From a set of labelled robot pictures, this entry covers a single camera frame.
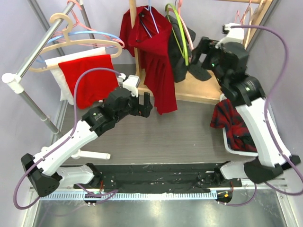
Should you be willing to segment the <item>dark red skirt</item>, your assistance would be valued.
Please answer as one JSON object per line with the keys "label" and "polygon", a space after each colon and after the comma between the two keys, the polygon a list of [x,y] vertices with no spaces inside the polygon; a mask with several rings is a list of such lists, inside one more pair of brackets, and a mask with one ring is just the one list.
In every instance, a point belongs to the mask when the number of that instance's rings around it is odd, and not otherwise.
{"label": "dark red skirt", "polygon": [[149,38],[139,18],[143,8],[144,6],[140,6],[136,9],[134,26],[131,26],[130,11],[124,13],[120,38],[125,44],[124,49],[132,56],[134,48],[139,49],[141,67],[145,69],[144,84],[154,95],[154,106],[158,113],[166,114],[177,110],[174,76],[168,55],[172,25],[153,7],[153,15],[160,33]]}

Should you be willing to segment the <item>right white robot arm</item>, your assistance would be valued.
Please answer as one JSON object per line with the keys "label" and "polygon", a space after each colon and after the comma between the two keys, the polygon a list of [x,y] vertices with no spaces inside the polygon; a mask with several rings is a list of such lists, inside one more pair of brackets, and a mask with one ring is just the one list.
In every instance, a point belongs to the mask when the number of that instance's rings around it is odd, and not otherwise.
{"label": "right white robot arm", "polygon": [[214,174],[214,182],[226,186],[233,178],[246,177],[259,184],[273,180],[285,170],[296,169],[301,159],[283,144],[265,107],[266,97],[257,78],[246,73],[249,53],[239,42],[219,43],[202,37],[192,51],[192,63],[206,55],[201,67],[211,70],[222,93],[240,114],[257,150],[257,157],[245,162],[227,162]]}

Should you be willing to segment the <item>thin pink wire hanger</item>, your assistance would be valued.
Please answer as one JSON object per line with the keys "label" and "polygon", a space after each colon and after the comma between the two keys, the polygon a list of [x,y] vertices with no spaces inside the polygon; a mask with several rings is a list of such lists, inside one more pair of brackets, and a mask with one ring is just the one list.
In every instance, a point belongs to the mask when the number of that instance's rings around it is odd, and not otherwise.
{"label": "thin pink wire hanger", "polygon": [[242,15],[240,15],[240,11],[237,10],[235,19],[234,19],[234,23],[241,24],[241,25],[245,24],[247,15],[249,15],[249,17],[250,17],[252,14],[251,2],[252,2],[252,0],[249,1],[247,8],[245,9],[245,12]]}

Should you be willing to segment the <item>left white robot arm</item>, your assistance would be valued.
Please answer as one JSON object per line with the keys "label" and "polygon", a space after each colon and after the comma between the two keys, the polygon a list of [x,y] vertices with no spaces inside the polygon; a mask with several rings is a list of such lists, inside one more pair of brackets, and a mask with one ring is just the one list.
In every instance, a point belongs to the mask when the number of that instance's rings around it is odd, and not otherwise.
{"label": "left white robot arm", "polygon": [[83,146],[103,135],[128,115],[149,117],[150,94],[145,92],[143,104],[131,91],[118,87],[102,104],[88,110],[63,137],[40,153],[25,154],[21,163],[39,197],[53,193],[59,186],[84,184],[91,189],[100,186],[102,175],[92,163],[78,167],[62,167]]}

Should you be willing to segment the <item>grey dotted garment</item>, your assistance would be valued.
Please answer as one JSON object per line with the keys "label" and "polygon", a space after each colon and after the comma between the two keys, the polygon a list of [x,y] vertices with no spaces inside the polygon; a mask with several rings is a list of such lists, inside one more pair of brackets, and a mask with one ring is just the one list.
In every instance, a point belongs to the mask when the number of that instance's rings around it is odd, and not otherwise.
{"label": "grey dotted garment", "polygon": [[168,55],[170,64],[173,71],[175,83],[179,83],[186,78],[186,73],[190,72],[196,79],[200,81],[207,81],[211,79],[210,73],[201,67],[201,62],[198,61],[197,64],[185,65],[185,60],[183,59],[179,49],[176,46],[173,46],[170,42],[171,35],[168,42]]}

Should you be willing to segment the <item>blue wire hanger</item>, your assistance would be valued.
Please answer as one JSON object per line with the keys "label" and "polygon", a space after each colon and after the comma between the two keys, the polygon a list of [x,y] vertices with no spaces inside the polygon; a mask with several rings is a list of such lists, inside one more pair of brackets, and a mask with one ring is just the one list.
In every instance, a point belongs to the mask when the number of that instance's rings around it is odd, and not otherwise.
{"label": "blue wire hanger", "polygon": [[159,28],[153,15],[153,7],[151,1],[148,1],[148,5],[144,6],[143,11],[139,14],[140,23],[143,26],[147,36],[152,38],[154,35],[159,34]]}

